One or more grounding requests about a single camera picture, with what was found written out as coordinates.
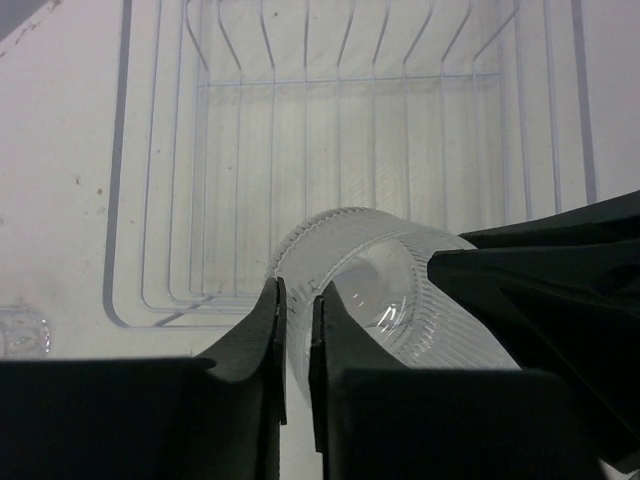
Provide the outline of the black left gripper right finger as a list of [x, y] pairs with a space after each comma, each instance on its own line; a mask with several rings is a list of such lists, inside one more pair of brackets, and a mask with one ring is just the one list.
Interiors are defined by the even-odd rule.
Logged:
[[620, 346], [625, 302], [460, 292], [522, 366], [411, 369], [327, 292], [313, 307], [309, 384], [328, 479], [602, 479], [625, 467], [625, 426], [595, 345]]

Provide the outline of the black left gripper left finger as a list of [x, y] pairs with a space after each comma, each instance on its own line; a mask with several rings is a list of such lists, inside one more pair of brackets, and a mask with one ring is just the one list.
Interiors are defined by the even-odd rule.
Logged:
[[275, 479], [286, 294], [193, 357], [5, 361], [5, 479]]

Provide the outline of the clear faceted glass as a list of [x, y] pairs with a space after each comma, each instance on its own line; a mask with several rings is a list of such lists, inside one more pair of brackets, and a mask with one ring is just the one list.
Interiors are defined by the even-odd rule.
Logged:
[[47, 320], [24, 305], [1, 307], [1, 359], [39, 360], [50, 352]]

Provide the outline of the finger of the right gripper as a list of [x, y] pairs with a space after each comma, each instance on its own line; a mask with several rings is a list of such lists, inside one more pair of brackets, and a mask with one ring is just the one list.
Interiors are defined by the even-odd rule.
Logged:
[[429, 280], [482, 322], [524, 368], [579, 397], [599, 457], [639, 467], [639, 196], [467, 232]]

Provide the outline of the clear ribbed glass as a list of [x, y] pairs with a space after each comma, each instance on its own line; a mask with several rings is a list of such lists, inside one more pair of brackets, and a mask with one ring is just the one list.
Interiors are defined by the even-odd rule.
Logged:
[[267, 269], [287, 291], [287, 354], [302, 395], [314, 299], [335, 285], [347, 313], [391, 355], [417, 368], [514, 369], [495, 336], [428, 278], [439, 251], [471, 250], [451, 232], [364, 207], [321, 212], [275, 248]]

